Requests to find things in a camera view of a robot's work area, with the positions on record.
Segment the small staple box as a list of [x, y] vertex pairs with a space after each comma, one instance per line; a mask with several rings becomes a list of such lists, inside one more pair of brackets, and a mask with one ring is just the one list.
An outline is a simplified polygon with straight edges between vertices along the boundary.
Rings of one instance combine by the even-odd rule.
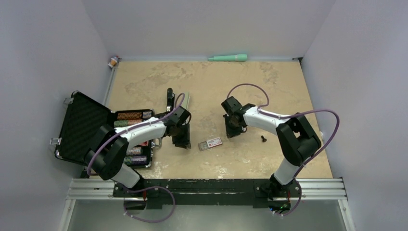
[[217, 137], [217, 138], [209, 139], [209, 140], [199, 143], [198, 147], [200, 151], [204, 151], [204, 150], [208, 150], [208, 149], [220, 146], [222, 144], [223, 143], [222, 143], [221, 138]]

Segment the green staple case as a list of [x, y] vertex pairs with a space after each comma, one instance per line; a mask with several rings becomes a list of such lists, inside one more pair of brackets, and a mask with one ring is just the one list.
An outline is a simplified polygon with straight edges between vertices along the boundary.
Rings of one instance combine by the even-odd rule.
[[182, 101], [181, 107], [183, 107], [184, 109], [188, 109], [188, 105], [189, 105], [189, 101], [190, 101], [190, 93], [189, 92], [185, 92], [184, 93], [184, 99]]

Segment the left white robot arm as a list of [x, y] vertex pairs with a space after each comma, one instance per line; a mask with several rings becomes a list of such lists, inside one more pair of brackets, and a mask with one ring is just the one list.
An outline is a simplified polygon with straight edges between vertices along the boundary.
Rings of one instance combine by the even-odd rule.
[[114, 128], [108, 124], [100, 126], [89, 141], [84, 160], [89, 176], [99, 176], [103, 180], [113, 180], [125, 187], [132, 197], [143, 192], [142, 176], [124, 164], [126, 153], [146, 141], [172, 137], [175, 146], [188, 149], [190, 143], [189, 120], [191, 113], [177, 106], [171, 112], [132, 126]]

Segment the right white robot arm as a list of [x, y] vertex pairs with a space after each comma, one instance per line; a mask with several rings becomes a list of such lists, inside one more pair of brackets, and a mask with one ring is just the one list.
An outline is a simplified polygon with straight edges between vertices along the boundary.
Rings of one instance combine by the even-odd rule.
[[270, 178], [267, 188], [270, 199], [289, 196], [289, 186], [294, 182], [295, 174], [321, 147], [320, 139], [304, 115], [284, 118], [267, 115], [254, 104], [241, 105], [233, 96], [221, 103], [226, 112], [226, 135], [236, 137], [248, 127], [255, 127], [270, 132], [278, 137], [283, 160]]

